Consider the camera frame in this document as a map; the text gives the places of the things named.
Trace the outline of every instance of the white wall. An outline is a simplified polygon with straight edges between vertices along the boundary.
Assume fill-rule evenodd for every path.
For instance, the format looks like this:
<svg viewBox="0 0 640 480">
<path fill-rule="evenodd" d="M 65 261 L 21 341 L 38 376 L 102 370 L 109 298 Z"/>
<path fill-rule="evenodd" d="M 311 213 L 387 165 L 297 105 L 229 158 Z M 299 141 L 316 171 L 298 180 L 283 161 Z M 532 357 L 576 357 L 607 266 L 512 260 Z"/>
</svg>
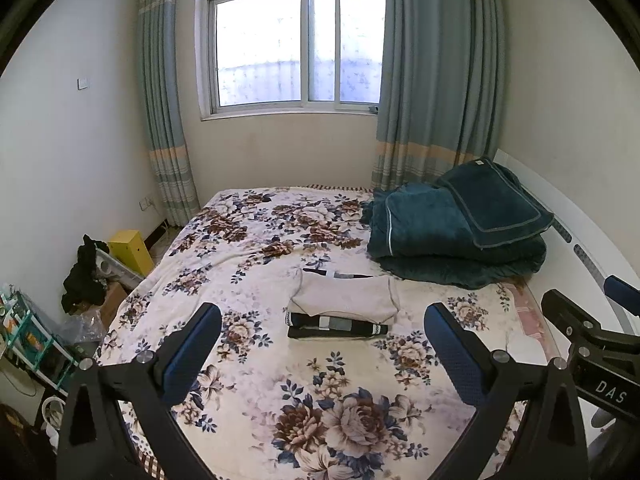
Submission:
<svg viewBox="0 0 640 480">
<path fill-rule="evenodd" d="M 178 0 L 176 38 L 180 113 L 201 204 L 227 188 L 368 187 L 376 116 L 298 113 L 200 120 L 195 3 Z"/>
<path fill-rule="evenodd" d="M 136 81 L 137 0 L 56 0 L 0 78 L 0 281 L 62 320 L 82 235 L 162 219 Z M 76 79 L 87 77 L 78 91 Z"/>
<path fill-rule="evenodd" d="M 640 271 L 640 72 L 588 0 L 504 0 L 500 148 L 580 207 Z"/>
</svg>

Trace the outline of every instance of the yellow box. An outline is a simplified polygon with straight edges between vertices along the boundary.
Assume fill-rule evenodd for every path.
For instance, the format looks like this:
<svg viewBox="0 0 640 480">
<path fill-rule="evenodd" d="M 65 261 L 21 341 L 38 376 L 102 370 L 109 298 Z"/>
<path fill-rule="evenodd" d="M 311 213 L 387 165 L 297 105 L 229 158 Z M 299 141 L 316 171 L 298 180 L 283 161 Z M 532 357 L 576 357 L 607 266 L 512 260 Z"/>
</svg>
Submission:
<svg viewBox="0 0 640 480">
<path fill-rule="evenodd" d="M 140 231 L 128 229 L 118 231 L 108 241 L 111 256 L 120 260 L 129 269 L 135 270 L 143 276 L 148 276 L 154 270 L 154 262 L 146 250 Z"/>
</svg>

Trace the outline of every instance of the plastic bag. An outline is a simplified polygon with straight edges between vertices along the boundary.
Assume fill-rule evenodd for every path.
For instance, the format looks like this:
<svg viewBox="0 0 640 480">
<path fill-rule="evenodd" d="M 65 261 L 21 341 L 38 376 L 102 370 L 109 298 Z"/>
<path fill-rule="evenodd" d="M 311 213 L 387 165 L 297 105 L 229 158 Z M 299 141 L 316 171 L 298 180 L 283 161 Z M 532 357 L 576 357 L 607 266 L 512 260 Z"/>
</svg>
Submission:
<svg viewBox="0 0 640 480">
<path fill-rule="evenodd" d="M 82 314 L 69 316 L 60 330 L 60 337 L 68 344 L 102 341 L 106 335 L 98 306 L 92 306 Z"/>
</svg>

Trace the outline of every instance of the striped curtain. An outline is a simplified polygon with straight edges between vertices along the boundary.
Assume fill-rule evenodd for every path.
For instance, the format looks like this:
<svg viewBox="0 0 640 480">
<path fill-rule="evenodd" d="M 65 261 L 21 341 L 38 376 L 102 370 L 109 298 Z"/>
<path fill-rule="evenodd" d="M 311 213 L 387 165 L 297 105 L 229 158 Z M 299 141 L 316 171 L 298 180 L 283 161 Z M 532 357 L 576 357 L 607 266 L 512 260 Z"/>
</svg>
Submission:
<svg viewBox="0 0 640 480">
<path fill-rule="evenodd" d="M 138 67 L 147 145 L 169 224 L 200 210 L 184 141 L 175 69 L 175 0 L 140 0 Z"/>
<path fill-rule="evenodd" d="M 386 0 L 373 186 L 493 157 L 504 67 L 502 0 Z"/>
</svg>

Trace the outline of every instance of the bed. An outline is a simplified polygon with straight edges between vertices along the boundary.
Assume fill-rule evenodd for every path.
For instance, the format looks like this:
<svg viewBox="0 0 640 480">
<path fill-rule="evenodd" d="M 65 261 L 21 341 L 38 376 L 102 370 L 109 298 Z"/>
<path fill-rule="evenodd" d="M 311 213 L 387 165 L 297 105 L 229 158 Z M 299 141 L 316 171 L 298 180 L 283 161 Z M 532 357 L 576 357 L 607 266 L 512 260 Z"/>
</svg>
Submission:
<svg viewBox="0 0 640 480">
<path fill-rule="evenodd" d="M 534 354 L 530 362 L 557 352 L 526 288 L 512 283 L 468 291 L 398 280 L 401 311 L 386 336 L 287 338 L 298 268 L 383 274 L 367 257 L 368 227 L 359 222 L 370 196 L 353 188 L 222 191 L 120 306 L 97 351 L 103 365 L 156 349 L 205 301 L 220 307 L 220 339 L 173 408 L 217 479 L 428 478 L 473 414 L 424 336 L 433 302 L 491 349 Z M 486 476 L 504 459 L 522 411 L 512 413 Z M 143 465 L 163 478 L 131 406 L 122 412 Z"/>
</svg>

